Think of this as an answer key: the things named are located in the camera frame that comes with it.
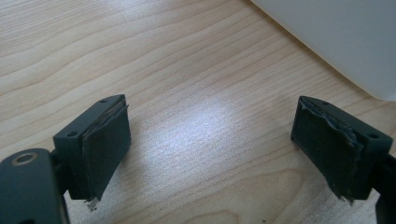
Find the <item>light wood surface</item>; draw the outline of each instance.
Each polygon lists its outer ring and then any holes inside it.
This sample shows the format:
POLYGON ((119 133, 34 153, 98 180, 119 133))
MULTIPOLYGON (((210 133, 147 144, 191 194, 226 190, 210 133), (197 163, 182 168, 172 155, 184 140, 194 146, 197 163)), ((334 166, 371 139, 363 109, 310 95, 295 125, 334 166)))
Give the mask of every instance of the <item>light wood surface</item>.
POLYGON ((375 223, 377 193, 338 200, 290 130, 308 95, 394 138, 396 104, 249 1, 0 3, 1 160, 53 149, 62 127, 119 93, 133 144, 96 211, 67 199, 72 223, 375 223))

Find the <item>wooden table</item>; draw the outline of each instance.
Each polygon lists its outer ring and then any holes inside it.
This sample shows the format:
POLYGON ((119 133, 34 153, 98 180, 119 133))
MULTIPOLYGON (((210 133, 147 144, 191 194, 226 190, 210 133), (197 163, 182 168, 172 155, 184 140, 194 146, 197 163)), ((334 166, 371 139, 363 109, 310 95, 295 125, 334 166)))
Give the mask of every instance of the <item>wooden table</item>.
POLYGON ((290 129, 308 95, 394 138, 396 103, 249 1, 0 3, 1 160, 53 149, 62 127, 119 93, 133 144, 96 211, 67 199, 72 223, 375 223, 377 193, 337 199, 290 129))

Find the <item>wood grain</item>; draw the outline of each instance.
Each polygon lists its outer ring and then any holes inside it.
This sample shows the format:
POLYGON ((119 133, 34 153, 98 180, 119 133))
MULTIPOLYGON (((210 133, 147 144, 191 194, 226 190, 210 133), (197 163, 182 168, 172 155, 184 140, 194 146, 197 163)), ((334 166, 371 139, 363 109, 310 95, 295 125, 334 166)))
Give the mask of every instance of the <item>wood grain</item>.
POLYGON ((338 200, 290 129, 309 95, 396 137, 396 104, 249 1, 0 3, 1 160, 52 149, 63 126, 118 93, 133 145, 96 211, 67 199, 72 223, 375 223, 377 193, 338 200))

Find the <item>white object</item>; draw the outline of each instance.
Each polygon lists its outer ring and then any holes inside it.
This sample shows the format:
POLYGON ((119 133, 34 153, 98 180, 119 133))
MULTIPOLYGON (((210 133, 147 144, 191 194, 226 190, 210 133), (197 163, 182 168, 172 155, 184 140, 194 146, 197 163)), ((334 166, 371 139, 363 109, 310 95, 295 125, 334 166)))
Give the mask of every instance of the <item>white object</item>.
POLYGON ((252 0, 375 98, 396 101, 395 0, 252 0))

